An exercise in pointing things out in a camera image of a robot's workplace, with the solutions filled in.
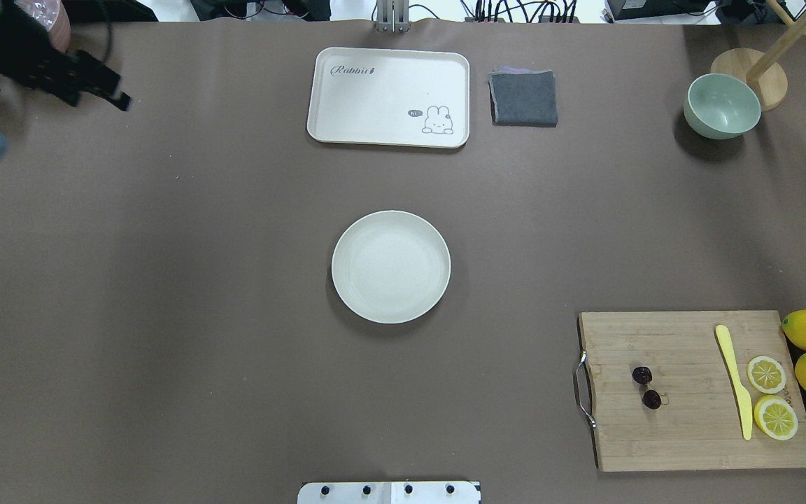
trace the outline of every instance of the lemon slice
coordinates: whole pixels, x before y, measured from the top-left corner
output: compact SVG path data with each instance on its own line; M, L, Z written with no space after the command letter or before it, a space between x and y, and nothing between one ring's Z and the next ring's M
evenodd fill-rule
M754 422L774 440L790 440L798 431L798 416L785 399L765 395L754 405Z
M761 355L748 363L748 380L761 392L780 392L786 387L786 370L775 358Z

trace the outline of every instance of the wooden cutting board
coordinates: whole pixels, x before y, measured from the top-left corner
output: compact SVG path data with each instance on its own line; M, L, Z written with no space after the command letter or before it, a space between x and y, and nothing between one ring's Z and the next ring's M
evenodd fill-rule
M743 440L733 387L714 337L717 323L733 335L752 405L763 393L749 383L748 362L768 355L786 369L786 388L778 395L793 406L800 424L790 440L773 440L757 426L751 440ZM585 312L580 340L599 470L806 467L806 413L777 312ZM637 366L652 371L649 386L667 393L667 405L643 406L643 386L630 376Z

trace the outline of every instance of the white plate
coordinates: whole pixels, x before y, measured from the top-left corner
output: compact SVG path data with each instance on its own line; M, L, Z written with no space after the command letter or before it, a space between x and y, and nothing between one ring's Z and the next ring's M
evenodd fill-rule
M468 140L468 60L456 53L327 48L306 130L318 141L454 148Z
M363 319L409 322L444 296L450 249L418 215L377 211L357 220L338 240L332 280L344 304Z

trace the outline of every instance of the metal bracket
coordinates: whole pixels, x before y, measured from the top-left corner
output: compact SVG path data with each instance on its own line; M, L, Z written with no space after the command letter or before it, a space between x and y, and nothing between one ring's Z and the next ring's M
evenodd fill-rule
M297 504L481 504L480 482L311 482Z
M409 32L409 0L377 0L378 32Z
M580 351L580 357L577 360L576 366L574 366L574 398L577 400L578 407L586 416L586 423L589 424L589 428L594 428L595 430L595 418L593 418L593 415L589 412L589 409L586 409L586 406L583 405L582 399L580 399L580 368L586 369L586 350Z

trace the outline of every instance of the white tray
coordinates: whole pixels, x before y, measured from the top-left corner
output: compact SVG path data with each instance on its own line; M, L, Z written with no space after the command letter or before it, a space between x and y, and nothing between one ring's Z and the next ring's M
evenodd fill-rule
M455 148L468 140L468 76L456 53L326 48L306 130L330 143Z

